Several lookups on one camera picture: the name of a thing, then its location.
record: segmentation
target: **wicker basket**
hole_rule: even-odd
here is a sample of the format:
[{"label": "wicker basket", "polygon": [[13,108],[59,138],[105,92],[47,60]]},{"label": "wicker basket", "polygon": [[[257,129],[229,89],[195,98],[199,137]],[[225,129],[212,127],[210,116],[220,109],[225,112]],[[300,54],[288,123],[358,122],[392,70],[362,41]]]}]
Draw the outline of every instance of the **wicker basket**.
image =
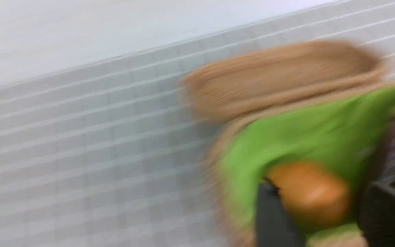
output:
[{"label": "wicker basket", "polygon": [[[257,119],[306,106],[361,95],[387,86],[381,82],[385,61],[371,50],[344,41],[315,41],[262,50],[208,64],[182,81],[193,110],[200,117],[226,122],[204,165],[212,185],[218,223],[236,247],[254,247],[253,227],[233,223],[214,169],[232,138]],[[357,235],[312,246],[365,246]]]}]

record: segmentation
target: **green cloth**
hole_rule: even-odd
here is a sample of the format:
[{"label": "green cloth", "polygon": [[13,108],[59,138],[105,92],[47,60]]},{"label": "green cloth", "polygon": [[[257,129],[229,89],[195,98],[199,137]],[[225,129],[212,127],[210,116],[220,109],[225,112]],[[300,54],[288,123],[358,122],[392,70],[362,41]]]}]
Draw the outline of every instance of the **green cloth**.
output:
[{"label": "green cloth", "polygon": [[237,224],[252,225],[257,184],[282,161],[309,160],[361,184],[368,156],[391,120],[395,86],[259,119],[246,126],[216,165]]}]

